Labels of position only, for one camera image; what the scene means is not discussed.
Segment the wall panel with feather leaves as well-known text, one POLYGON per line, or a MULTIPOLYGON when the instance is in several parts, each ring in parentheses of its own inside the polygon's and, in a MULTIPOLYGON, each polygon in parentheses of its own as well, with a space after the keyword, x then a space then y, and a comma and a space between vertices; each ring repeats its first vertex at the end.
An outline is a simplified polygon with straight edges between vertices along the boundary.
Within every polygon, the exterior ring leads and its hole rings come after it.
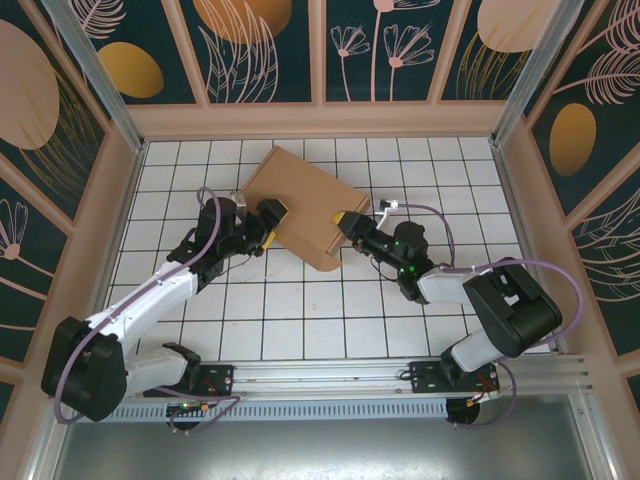
POLYGON ((564 213, 640 143, 640 0, 607 0, 532 127, 564 213))

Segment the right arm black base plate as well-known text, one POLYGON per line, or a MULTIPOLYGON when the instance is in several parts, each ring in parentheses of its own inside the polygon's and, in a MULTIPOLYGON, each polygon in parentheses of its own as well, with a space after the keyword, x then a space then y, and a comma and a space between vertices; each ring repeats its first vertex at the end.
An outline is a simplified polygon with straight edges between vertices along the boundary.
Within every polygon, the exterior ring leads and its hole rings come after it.
POLYGON ((452 383, 440 368, 438 361, 416 361, 407 371, 414 393, 421 394, 466 394, 468 396, 500 389, 496 367, 486 364, 452 383))

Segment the wall panel with orange oval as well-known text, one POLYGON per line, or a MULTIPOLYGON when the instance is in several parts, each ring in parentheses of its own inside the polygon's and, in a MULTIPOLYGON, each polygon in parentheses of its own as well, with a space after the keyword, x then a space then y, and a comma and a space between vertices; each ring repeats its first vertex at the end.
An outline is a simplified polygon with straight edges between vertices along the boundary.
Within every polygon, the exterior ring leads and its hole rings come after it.
POLYGON ((70 0, 70 5, 127 105, 195 102, 161 0, 70 0))

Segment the wall panel with pink flowers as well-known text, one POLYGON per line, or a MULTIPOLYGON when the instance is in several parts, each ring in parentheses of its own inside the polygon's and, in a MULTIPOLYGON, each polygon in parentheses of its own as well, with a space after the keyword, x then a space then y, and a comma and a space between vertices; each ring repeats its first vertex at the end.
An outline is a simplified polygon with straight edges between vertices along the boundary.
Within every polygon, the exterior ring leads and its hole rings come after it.
POLYGON ((326 0, 325 100, 426 98, 449 4, 326 0))

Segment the wall panel with fern outlines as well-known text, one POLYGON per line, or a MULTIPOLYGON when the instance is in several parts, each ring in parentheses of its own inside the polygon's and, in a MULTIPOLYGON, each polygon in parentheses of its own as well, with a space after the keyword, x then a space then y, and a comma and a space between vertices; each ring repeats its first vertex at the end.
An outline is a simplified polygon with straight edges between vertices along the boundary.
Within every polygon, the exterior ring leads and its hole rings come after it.
POLYGON ((640 187, 620 187, 572 231, 618 356, 640 349, 640 187))

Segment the grey metal sheet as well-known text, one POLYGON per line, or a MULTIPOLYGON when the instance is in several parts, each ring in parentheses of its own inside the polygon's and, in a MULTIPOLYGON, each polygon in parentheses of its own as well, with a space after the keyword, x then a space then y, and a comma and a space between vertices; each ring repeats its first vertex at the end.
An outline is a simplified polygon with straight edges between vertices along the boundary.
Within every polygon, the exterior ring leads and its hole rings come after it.
POLYGON ((609 480, 568 418, 488 430, 422 420, 221 422, 190 436, 160 424, 73 427, 54 480, 609 480))

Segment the wall panel with leaf sprigs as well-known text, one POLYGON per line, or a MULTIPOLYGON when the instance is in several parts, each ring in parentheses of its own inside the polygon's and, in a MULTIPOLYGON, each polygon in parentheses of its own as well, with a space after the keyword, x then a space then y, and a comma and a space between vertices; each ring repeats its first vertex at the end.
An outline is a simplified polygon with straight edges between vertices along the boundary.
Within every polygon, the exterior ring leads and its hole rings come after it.
POLYGON ((179 0, 211 104, 312 100, 308 0, 179 0))

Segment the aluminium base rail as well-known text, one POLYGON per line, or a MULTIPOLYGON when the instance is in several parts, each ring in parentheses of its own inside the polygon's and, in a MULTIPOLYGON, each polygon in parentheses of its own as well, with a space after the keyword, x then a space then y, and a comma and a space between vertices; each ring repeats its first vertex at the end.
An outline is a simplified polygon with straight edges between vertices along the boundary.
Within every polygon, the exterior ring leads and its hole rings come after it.
MULTIPOLYGON (((188 366, 220 364, 189 361, 185 368, 179 368, 178 364, 182 359, 180 354, 166 349, 134 357, 126 364, 121 376, 127 385, 126 394, 134 396, 150 389, 176 384, 188 366)), ((439 362, 435 357, 239 362, 232 365, 234 382, 231 395, 342 398, 349 395, 414 393, 407 371, 409 364, 416 361, 439 362)), ((525 395, 535 395, 589 390, 592 387, 585 364, 577 356, 524 355, 493 365, 500 383, 498 391, 501 392, 517 390, 525 395)), ((172 392, 164 387, 161 391, 165 396, 172 392)))

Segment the wall panel with flower outline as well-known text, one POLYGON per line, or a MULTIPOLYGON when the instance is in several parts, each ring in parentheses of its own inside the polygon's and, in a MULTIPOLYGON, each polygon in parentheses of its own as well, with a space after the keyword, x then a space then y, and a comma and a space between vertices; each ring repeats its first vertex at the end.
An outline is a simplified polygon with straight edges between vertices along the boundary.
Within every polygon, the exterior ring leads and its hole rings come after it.
POLYGON ((0 358, 25 360, 66 241, 0 178, 0 358))

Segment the aluminium side rail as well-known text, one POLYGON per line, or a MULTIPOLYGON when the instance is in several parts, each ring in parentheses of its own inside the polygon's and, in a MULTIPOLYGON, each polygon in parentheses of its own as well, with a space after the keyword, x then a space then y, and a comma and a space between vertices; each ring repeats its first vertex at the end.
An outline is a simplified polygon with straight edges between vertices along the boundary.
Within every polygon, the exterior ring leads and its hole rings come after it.
MULTIPOLYGON (((501 185, 503 188, 505 201, 508 206, 510 216, 513 221, 514 230, 516 233, 516 237, 518 240, 518 244, 521 249, 520 254, 516 254, 516 258, 525 258, 525 259, 536 259, 537 256, 535 253, 535 249, 531 243, 531 236, 528 230, 528 226, 526 224, 526 219, 521 210, 521 205, 519 201, 518 194, 515 190, 515 184, 513 179, 511 178, 511 174, 509 173, 509 169, 506 163, 506 160, 502 153, 499 150, 496 150, 494 147, 491 147, 491 151, 496 163, 496 169, 498 172, 498 176, 501 181, 501 185)), ((536 265, 528 265, 525 266, 526 269, 530 270, 531 275, 534 277, 538 283, 544 288, 547 293, 550 292, 548 282, 546 280, 546 273, 557 273, 553 270, 550 270, 546 267, 536 266, 536 265)), ((559 340, 553 340, 551 342, 547 342, 543 346, 532 347, 527 350, 527 353, 531 354, 552 354, 559 355, 562 354, 562 348, 558 344, 559 340)))
POLYGON ((82 256, 75 278, 79 281, 77 291, 88 297, 74 310, 79 320, 101 311, 107 304, 145 155, 144 149, 110 154, 98 166, 98 181, 91 184, 83 201, 78 232, 82 256))

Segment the wall panel with large pink oval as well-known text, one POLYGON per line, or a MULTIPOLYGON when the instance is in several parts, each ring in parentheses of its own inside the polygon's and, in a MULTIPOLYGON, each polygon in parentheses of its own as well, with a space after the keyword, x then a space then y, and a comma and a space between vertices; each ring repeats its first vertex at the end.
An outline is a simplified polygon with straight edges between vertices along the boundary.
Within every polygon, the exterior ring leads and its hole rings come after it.
POLYGON ((0 176, 75 224, 109 129, 20 0, 0 0, 0 176))

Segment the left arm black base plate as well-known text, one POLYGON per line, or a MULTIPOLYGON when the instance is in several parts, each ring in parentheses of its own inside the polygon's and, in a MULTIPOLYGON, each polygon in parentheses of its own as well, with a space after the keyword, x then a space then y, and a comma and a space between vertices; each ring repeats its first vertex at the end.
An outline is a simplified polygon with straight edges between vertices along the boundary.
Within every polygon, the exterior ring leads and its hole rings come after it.
MULTIPOLYGON (((188 366, 180 381, 173 385, 164 385, 165 389, 179 395, 197 397, 219 397, 232 394, 234 367, 222 364, 203 364, 188 366)), ((163 387, 143 392, 144 397, 163 397, 163 387)))

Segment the aluminium frame post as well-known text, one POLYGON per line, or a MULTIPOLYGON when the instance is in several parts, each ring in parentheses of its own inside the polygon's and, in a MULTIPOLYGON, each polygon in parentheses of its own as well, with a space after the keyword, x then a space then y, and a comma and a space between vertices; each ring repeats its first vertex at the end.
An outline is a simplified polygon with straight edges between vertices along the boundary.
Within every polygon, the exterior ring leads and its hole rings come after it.
POLYGON ((585 4, 592 1, 554 0, 551 12, 543 16, 543 28, 535 37, 531 53, 490 135, 489 144, 493 150, 498 150, 508 140, 572 28, 580 24, 580 14, 583 10, 589 12, 590 7, 585 4))
POLYGON ((141 134, 92 43, 107 40, 125 19, 124 0, 40 1, 127 143, 140 152, 141 134))

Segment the brown cardboard box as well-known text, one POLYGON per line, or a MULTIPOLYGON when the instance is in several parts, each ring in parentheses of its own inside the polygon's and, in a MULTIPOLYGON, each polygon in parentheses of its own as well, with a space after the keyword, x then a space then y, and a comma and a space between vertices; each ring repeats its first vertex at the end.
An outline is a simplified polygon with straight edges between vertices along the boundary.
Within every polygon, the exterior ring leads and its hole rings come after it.
POLYGON ((346 237, 334 223, 342 211, 365 213, 369 196, 301 157, 276 146, 241 188, 249 210, 264 199, 277 199, 288 213, 275 240, 315 270, 341 266, 338 252, 346 237))

